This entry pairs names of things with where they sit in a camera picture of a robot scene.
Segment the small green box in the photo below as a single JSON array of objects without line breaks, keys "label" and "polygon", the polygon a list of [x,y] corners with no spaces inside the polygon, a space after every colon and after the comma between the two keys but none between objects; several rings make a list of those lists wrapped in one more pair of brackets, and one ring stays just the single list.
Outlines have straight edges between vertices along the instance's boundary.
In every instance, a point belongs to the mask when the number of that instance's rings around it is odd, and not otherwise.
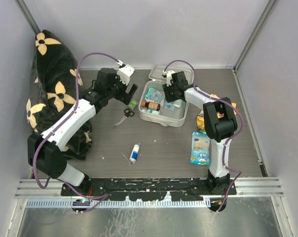
[{"label": "small green box", "polygon": [[138,105],[138,101],[136,100],[132,100],[129,104],[128,104],[128,108],[133,110],[136,106]]}]

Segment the green plasters plastic bag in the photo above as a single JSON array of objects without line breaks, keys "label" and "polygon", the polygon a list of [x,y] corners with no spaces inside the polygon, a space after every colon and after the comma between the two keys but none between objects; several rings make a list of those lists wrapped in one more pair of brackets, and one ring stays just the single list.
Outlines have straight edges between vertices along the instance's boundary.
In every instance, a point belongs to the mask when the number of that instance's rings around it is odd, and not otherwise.
[{"label": "green plasters plastic bag", "polygon": [[176,101],[171,102],[175,105],[176,108],[180,108],[182,106],[183,101],[178,99]]}]

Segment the black handled scissors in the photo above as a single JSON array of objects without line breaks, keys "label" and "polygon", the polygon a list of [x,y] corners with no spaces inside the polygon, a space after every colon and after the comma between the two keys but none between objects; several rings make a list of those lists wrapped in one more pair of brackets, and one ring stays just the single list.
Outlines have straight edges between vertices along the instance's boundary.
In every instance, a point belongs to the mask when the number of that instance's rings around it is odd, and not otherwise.
[{"label": "black handled scissors", "polygon": [[124,110],[124,116],[121,118],[121,120],[116,123],[113,128],[116,128],[117,126],[119,126],[120,124],[122,124],[127,118],[134,116],[134,111],[130,110],[129,108],[126,108]]}]

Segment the medical tape roll packet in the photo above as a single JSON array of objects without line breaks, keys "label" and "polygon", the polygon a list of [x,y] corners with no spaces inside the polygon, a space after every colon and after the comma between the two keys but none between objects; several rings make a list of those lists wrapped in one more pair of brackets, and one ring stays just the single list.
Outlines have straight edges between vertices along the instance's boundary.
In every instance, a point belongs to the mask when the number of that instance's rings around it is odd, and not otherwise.
[{"label": "medical tape roll packet", "polygon": [[149,88],[148,92],[155,94],[155,103],[160,103],[165,97],[165,94],[163,91],[159,91],[154,88]]}]

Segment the brown medicine bottle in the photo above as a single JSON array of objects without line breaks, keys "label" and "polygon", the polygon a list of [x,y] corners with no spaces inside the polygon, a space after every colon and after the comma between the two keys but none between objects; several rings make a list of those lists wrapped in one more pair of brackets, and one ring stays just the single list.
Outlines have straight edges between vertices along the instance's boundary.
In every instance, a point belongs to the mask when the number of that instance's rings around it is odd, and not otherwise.
[{"label": "brown medicine bottle", "polygon": [[141,103],[141,106],[150,110],[159,111],[161,108],[161,105],[159,103],[155,102],[145,102],[143,101]]}]

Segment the grey medicine kit case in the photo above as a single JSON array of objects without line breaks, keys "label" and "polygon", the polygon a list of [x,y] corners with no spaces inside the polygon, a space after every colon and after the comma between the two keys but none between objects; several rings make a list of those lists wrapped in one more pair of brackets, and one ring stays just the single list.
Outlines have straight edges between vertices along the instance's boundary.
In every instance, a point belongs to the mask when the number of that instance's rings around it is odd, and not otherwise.
[{"label": "grey medicine kit case", "polygon": [[144,108],[141,106],[141,103],[145,101],[144,96],[148,92],[149,88],[154,88],[159,91],[163,91],[163,85],[167,83],[166,79],[162,76],[162,72],[164,70],[164,66],[155,66],[151,72],[149,73],[149,81],[146,83],[142,95],[140,97],[140,104],[138,104],[139,116],[142,120],[158,123],[162,126],[172,126],[172,127],[180,127],[184,124],[189,103],[184,102],[180,108],[175,108],[175,110],[168,111],[165,109],[165,103],[168,103],[164,97],[164,99],[159,103],[161,108],[159,110],[159,115],[153,115],[149,113],[144,113],[141,110]]}]

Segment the white bottle green label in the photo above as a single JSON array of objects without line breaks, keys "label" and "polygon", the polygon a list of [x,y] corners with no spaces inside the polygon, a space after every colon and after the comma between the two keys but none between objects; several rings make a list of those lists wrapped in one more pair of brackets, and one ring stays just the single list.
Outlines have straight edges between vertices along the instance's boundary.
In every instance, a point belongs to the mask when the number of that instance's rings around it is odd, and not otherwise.
[{"label": "white bottle green label", "polygon": [[149,113],[149,114],[153,114],[153,115],[159,115],[160,114],[159,111],[155,111],[155,110],[151,110],[151,109],[147,109],[147,110],[143,109],[141,111],[144,112],[144,113]]}]

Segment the alcohol pads plastic bag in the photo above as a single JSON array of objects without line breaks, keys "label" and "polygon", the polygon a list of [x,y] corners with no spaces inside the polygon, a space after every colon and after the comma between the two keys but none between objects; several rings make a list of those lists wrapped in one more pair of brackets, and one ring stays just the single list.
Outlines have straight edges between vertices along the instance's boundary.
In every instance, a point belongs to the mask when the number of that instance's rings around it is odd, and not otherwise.
[{"label": "alcohol pads plastic bag", "polygon": [[175,110],[175,105],[173,103],[165,103],[165,109],[173,112]]}]

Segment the white gauze packet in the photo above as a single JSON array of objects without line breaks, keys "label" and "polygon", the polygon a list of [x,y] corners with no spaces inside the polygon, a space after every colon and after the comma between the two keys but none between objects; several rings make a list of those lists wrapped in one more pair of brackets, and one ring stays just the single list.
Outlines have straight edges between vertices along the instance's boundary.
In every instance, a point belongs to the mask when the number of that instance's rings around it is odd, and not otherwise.
[{"label": "white gauze packet", "polygon": [[155,94],[154,93],[147,93],[144,97],[146,102],[155,102]]}]

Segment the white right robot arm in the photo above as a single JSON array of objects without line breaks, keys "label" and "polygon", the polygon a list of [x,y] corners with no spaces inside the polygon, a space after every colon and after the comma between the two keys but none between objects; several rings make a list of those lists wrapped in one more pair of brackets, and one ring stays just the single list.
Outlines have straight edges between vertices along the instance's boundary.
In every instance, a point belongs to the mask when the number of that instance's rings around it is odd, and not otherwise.
[{"label": "white right robot arm", "polygon": [[227,194],[231,187],[226,160],[229,156],[231,138],[238,128],[230,99],[216,98],[196,85],[189,84],[183,71],[164,71],[163,77],[167,79],[167,83],[163,85],[167,102],[180,99],[204,112],[205,132],[211,142],[207,188],[214,195]]}]

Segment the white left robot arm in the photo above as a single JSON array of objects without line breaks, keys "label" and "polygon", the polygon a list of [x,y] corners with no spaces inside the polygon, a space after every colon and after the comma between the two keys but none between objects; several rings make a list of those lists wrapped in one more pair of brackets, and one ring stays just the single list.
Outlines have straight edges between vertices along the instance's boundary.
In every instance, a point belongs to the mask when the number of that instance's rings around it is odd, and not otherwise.
[{"label": "white left robot arm", "polygon": [[85,173],[71,166],[62,151],[74,134],[102,108],[110,99],[116,99],[128,105],[138,86],[133,84],[126,89],[135,69],[130,65],[118,70],[102,68],[90,88],[86,89],[78,102],[52,127],[41,134],[32,134],[28,138],[28,163],[38,172],[49,178],[58,179],[69,185],[79,196],[88,193],[90,179]]}]

